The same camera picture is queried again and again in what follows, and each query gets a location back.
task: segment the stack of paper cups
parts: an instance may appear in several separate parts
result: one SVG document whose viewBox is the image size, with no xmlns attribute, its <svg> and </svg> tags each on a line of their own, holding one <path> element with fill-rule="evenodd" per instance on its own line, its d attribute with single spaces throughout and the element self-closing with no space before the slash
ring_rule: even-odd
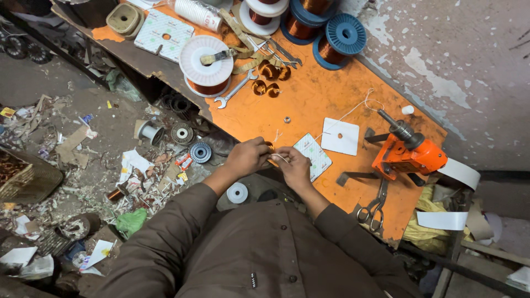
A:
<svg viewBox="0 0 530 298">
<path fill-rule="evenodd" d="M 175 0 L 175 12 L 194 24 L 219 32 L 221 17 L 192 0 Z"/>
</svg>

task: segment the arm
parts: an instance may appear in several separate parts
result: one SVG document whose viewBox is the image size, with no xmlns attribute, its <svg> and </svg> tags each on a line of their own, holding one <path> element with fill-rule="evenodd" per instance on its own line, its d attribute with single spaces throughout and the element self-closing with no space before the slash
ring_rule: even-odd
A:
<svg viewBox="0 0 530 298">
<path fill-rule="evenodd" d="M 380 289 L 392 297 L 421 297 L 403 265 L 363 229 L 356 218 L 330 203 L 313 187 L 309 179 L 309 159 L 292 147 L 281 147 L 277 153 L 291 159 L 287 163 L 277 155 L 272 156 L 283 171 L 289 187 L 302 198 L 322 236 L 361 264 Z"/>
<path fill-rule="evenodd" d="M 183 260 L 219 197 L 267 160 L 262 137 L 237 144 L 225 164 L 202 183 L 170 199 L 120 247 L 110 275 L 94 297 L 174 297 Z"/>
</svg>

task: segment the person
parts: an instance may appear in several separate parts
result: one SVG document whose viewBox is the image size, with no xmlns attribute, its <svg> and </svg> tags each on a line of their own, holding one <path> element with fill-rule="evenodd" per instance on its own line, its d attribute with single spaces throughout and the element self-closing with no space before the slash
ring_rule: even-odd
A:
<svg viewBox="0 0 530 298">
<path fill-rule="evenodd" d="M 292 147 L 271 155 L 262 137 L 170 199 L 120 247 L 94 297 L 421 297 L 403 263 L 310 181 Z M 272 158 L 307 206 L 272 199 L 212 214 L 238 179 Z"/>
</svg>

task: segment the brown shirt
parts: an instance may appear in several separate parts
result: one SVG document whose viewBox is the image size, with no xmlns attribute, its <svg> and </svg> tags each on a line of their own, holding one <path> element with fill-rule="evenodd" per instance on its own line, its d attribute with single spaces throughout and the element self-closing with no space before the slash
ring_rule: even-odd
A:
<svg viewBox="0 0 530 298">
<path fill-rule="evenodd" d="M 331 204 L 311 221 L 271 200 L 214 214 L 198 183 L 120 248 L 97 298 L 421 297 L 403 264 Z"/>
</svg>

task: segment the green plastic bag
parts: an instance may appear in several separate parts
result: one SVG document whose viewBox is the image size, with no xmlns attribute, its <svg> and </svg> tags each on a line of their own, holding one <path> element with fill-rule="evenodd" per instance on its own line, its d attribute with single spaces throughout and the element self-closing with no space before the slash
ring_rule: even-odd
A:
<svg viewBox="0 0 530 298">
<path fill-rule="evenodd" d="M 146 218 L 147 211 L 143 208 L 138 208 L 132 213 L 124 213 L 116 219 L 116 229 L 130 238 L 132 234 L 140 230 Z"/>
</svg>

